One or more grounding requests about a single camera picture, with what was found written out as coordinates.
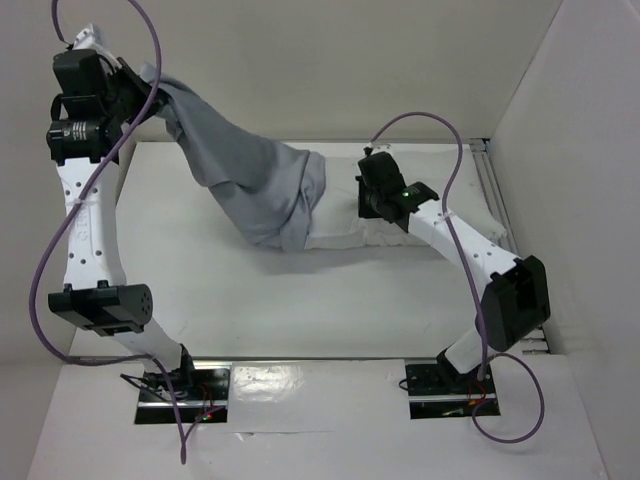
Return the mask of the grey pillowcase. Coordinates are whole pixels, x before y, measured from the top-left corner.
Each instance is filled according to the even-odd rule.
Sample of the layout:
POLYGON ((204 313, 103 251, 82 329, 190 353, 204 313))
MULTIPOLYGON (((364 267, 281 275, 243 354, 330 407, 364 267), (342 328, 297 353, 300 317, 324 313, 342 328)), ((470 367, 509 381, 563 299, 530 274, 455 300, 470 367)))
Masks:
POLYGON ((195 181, 252 245, 301 251, 326 188, 326 159, 233 124, 185 83, 162 74, 157 113, 195 181))

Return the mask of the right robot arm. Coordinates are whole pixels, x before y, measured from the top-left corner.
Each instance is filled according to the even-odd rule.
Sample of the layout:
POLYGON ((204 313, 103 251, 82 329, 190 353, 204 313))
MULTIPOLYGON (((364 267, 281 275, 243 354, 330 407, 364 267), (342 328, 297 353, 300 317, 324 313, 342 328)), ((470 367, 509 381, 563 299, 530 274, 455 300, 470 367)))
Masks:
POLYGON ((391 154, 365 150, 358 161, 358 215, 379 218, 425 242, 468 273, 482 316, 436 357, 436 379, 448 392, 460 391, 487 352, 505 352, 551 315, 544 264, 535 256, 517 257, 444 211, 438 194, 422 182, 405 183, 391 154))

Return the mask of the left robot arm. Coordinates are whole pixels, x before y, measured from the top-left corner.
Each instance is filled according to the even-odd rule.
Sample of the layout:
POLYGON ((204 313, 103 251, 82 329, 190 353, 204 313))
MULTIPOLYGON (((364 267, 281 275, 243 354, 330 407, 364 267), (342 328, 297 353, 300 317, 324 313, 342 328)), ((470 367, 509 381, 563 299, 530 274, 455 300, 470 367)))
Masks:
POLYGON ((47 144, 71 219, 63 287, 49 294, 49 309, 139 357, 149 387, 187 398, 197 387, 193 360, 154 320, 150 288, 127 281, 117 241, 122 128, 147 119, 145 105, 159 104, 123 60, 94 49, 56 55, 53 73, 61 92, 51 107, 47 144))

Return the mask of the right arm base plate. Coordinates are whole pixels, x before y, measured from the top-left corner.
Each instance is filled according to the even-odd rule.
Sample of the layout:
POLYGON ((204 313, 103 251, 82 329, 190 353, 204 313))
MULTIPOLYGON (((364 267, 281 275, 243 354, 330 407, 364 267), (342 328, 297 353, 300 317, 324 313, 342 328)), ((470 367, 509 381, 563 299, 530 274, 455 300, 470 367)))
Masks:
POLYGON ((485 378, 447 383, 434 360, 406 361, 398 387, 408 396, 412 420, 499 416, 500 407, 491 369, 485 378))

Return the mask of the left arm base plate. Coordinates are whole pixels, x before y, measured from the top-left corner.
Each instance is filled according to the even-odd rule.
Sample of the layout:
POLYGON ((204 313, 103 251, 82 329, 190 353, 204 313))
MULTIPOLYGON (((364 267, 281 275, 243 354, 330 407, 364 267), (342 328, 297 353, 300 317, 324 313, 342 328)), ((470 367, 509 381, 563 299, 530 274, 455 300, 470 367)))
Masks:
MULTIPOLYGON (((173 404, 169 391, 158 374, 144 372, 133 376, 131 382, 139 391, 134 423, 136 425, 175 424, 173 404)), ((181 420, 192 424, 226 423, 231 368, 221 364, 197 365, 192 372, 190 386, 175 386, 177 406, 181 420)))

